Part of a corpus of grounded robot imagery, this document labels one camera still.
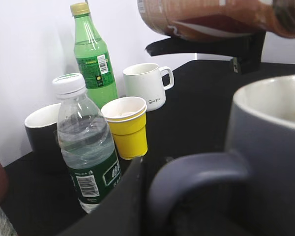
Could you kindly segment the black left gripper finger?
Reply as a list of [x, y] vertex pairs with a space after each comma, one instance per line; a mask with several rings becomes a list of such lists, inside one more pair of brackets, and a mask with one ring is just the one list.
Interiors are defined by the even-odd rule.
[[145, 195], [145, 163], [136, 157], [100, 206], [60, 235], [141, 236]]

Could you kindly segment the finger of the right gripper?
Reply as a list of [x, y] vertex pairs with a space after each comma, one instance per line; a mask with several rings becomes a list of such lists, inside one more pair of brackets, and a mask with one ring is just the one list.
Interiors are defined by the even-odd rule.
[[232, 57], [231, 69], [235, 73], [246, 74], [260, 68], [265, 36], [265, 32], [258, 32], [215, 42], [192, 42], [170, 37], [147, 45], [145, 50], [150, 56], [182, 53], [229, 56]]

